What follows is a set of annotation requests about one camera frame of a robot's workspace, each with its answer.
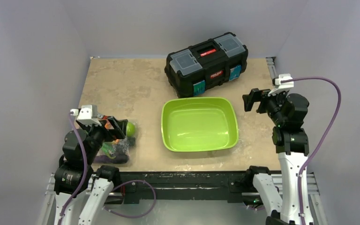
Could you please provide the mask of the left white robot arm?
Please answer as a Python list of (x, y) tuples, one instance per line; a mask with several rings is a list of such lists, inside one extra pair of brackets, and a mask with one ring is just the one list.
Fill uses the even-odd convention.
[(57, 212), (55, 224), (75, 225), (76, 209), (83, 200), (87, 182), (93, 174), (91, 167), (98, 152), (105, 144), (127, 137), (128, 120), (113, 116), (77, 115), (71, 121), (72, 130), (65, 136), (63, 160), (54, 174)]

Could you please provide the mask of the clear zip top bag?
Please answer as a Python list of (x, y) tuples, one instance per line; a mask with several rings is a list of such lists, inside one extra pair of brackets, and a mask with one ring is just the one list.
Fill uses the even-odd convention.
[(117, 139), (112, 142), (104, 142), (100, 148), (94, 163), (97, 164), (126, 164), (130, 160), (129, 151), (136, 146), (136, 136)]

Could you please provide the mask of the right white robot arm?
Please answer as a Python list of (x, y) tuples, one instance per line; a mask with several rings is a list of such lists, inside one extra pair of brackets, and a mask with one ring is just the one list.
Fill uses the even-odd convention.
[(258, 102), (257, 113), (267, 114), (274, 123), (272, 141), (280, 163), (282, 187), (274, 185), (271, 172), (262, 166), (251, 166), (244, 184), (247, 189), (259, 193), (266, 210), (267, 225), (313, 225), (305, 166), (309, 143), (302, 128), (309, 101), (300, 94), (288, 94), (287, 91), (276, 95), (269, 92), (269, 89), (252, 89), (242, 99), (246, 112)]

